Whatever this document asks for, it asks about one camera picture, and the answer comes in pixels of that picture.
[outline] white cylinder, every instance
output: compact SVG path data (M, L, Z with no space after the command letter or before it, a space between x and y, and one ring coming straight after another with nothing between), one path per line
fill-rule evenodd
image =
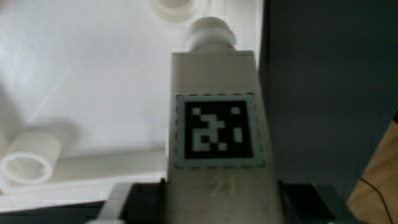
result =
M194 22L187 35L187 45L191 49L209 44L219 44L230 48L233 48L237 44L237 38L228 23L216 17L205 17Z
M43 183L54 174L59 160L61 143L41 132L18 135L2 158L0 170L6 177L20 184Z
M201 8L205 0L152 0L161 17L173 22L185 21Z

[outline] white surface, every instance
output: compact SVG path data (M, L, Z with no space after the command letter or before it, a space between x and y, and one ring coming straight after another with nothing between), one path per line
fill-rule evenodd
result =
M68 203L79 200L86 184L98 183L98 189L107 189L127 176L137 180L146 175L136 165L109 173L98 167L118 166L125 152L166 148L171 52L185 48L185 28L201 16L226 19L237 48L260 55L264 1L209 3L187 22L173 24L157 17L146 0L0 2L0 127L10 139L33 129L52 133L63 145L54 178L36 185L47 191L0 196L0 204L18 196L13 209L41 206L38 197L47 198L47 192L57 197L50 193L61 187L56 180L72 183L61 192L77 191L59 193ZM82 156L91 156L88 164L97 166L68 176L59 170L66 167L66 173L75 172L70 167L86 165ZM152 178L162 176L159 163L153 157L146 164Z
M283 224L274 153L255 53L251 51L235 51L228 45L225 47L214 43L207 45L210 46L201 46L193 52L175 53L173 55L171 95L177 102L173 102L171 107L169 148L173 150L169 151L168 223ZM178 99L196 95L193 97L209 97L207 101L212 101L212 98L217 97L221 99L216 101L223 101L230 94L242 96L248 93L253 94L255 99L253 108L248 103L248 113L253 112L255 114L253 120L256 122L251 126L251 136L258 137L258 142L255 138L246 141L251 141L253 144L255 156L251 159L258 159L262 163L265 161L265 166L260 166L262 163L248 165L244 163L246 158L239 158L237 164L232 163L235 158L223 158L223 160L212 158L198 159L194 165L200 168L191 169L189 162L193 163L196 159L180 156L187 150L184 146L187 135L182 135L185 131L178 132L185 127L187 111L180 109L184 106ZM217 119L210 121L210 128L212 125L219 125L217 122Z
M4 178L20 184L49 181L59 160L61 144L57 138L41 132L24 132L11 144L0 161Z

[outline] wooden surface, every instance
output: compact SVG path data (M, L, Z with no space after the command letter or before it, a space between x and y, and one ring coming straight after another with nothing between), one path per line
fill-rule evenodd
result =
M384 134L363 178L383 193L393 221L398 223L398 124L395 122ZM392 224L383 199L363 181L356 186L349 207L365 223Z

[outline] dark background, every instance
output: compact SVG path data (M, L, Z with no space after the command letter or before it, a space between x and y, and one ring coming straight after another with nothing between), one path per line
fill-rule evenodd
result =
M269 0L265 7L280 178L335 184L349 199L398 107L398 1Z

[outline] white tube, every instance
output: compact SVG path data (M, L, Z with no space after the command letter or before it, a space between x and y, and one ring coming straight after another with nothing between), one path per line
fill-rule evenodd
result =
M152 0L161 17L173 22L185 21L200 11L205 0Z
M6 177L20 184L43 183L54 174L61 143L41 132L26 132L15 139L2 158L0 170Z
M235 34L223 19L205 17L194 22L185 44L191 50L210 44L214 44L212 47L225 45L225 47L233 49L237 44Z

